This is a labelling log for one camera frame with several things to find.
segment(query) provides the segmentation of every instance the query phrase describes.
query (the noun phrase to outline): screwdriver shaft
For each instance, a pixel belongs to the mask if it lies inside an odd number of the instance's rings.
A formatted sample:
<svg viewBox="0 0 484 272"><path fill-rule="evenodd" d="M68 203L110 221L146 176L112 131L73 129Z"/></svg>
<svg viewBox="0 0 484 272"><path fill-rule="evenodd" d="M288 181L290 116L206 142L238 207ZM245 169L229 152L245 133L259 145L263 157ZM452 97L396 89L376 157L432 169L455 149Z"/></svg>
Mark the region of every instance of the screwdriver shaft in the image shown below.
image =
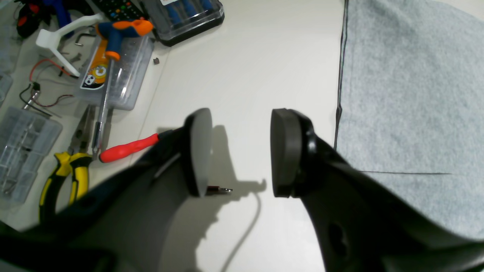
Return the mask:
<svg viewBox="0 0 484 272"><path fill-rule="evenodd" d="M106 126L108 98L111 89L111 79L114 76L115 60L110 59L106 71L106 79L103 86L103 95L101 97L101 104L99 105L99 115L97 117L96 126L94 129L94 139L92 140L92 158L97 160L98 154L103 147L104 128Z"/></svg>

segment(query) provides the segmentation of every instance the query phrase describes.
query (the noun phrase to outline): parts organizer box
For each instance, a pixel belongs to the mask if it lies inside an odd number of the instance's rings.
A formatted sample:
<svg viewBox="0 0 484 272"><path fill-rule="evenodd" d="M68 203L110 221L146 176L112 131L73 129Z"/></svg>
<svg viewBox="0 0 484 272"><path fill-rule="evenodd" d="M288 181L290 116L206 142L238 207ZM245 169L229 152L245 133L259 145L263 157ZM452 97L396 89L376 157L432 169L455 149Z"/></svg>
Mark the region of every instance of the parts organizer box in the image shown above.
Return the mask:
<svg viewBox="0 0 484 272"><path fill-rule="evenodd" d="M0 197L11 203L24 203L37 169L61 133L62 125L10 107L0 127Z"/></svg>
<svg viewBox="0 0 484 272"><path fill-rule="evenodd" d="M222 24L224 7L218 0L144 0L160 41L175 45Z"/></svg>
<svg viewBox="0 0 484 272"><path fill-rule="evenodd" d="M93 105L101 102L106 79L108 59L104 57L106 40L97 37L88 65L81 71L74 95ZM115 109L132 110L138 98L141 83L151 60L154 43L148 36L123 39L120 56L115 62L114 76L110 78L108 106Z"/></svg>

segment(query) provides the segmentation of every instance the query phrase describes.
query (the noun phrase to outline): gray cloth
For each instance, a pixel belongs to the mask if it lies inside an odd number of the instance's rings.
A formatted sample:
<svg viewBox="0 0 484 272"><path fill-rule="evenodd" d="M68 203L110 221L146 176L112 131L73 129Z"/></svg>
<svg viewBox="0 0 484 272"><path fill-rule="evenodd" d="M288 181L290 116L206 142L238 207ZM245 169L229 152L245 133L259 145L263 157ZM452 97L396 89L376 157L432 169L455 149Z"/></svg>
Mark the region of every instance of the gray cloth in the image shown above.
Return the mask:
<svg viewBox="0 0 484 272"><path fill-rule="evenodd" d="M337 151L389 172L370 175L438 224L484 238L484 23L427 0L350 0L346 19Z"/></svg>

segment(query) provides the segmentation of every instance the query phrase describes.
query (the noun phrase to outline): orange and blue tool handle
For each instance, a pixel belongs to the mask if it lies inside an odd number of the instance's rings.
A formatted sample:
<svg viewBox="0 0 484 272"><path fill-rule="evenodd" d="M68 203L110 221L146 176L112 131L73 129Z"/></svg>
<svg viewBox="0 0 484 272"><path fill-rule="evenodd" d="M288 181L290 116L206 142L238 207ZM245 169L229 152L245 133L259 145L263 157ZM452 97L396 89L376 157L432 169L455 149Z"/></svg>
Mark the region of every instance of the orange and blue tool handle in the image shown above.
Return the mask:
<svg viewBox="0 0 484 272"><path fill-rule="evenodd" d="M107 40L105 56L120 60L119 52L123 38L144 36L153 30L153 24L147 20L105 22L98 24L96 30L103 39Z"/></svg>

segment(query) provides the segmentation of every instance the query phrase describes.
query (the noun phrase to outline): screwdriver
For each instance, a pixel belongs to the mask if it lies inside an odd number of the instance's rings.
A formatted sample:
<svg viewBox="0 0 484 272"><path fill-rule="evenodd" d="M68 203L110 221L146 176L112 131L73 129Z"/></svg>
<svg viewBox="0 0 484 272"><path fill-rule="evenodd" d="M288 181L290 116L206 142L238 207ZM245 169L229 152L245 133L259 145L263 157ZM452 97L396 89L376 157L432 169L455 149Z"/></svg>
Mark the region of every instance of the screwdriver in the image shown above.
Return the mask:
<svg viewBox="0 0 484 272"><path fill-rule="evenodd" d="M147 147L150 147L156 144L160 139L162 139L163 137L166 137L167 135L177 130L179 129L175 129L175 130L170 129L162 133L158 133L158 134L155 133L148 138L134 141L129 144L112 147L102 152L101 155L99 155L99 161L101 161L102 163L110 163L110 162L120 160L122 158L126 158L127 156L133 153L136 153L138 151L141 151Z"/></svg>
<svg viewBox="0 0 484 272"><path fill-rule="evenodd" d="M153 24L146 20L127 20L118 22L100 23L96 26L97 33L101 38L107 40L105 57L109 59L107 66L105 84L103 86L103 96L99 107L98 120L94 130L92 140L92 157L97 158L102 148L104 127L107 120L107 108L109 89L111 88L111 78L114 75L114 64L120 60L120 49L123 38L136 38L148 34L153 29Z"/></svg>

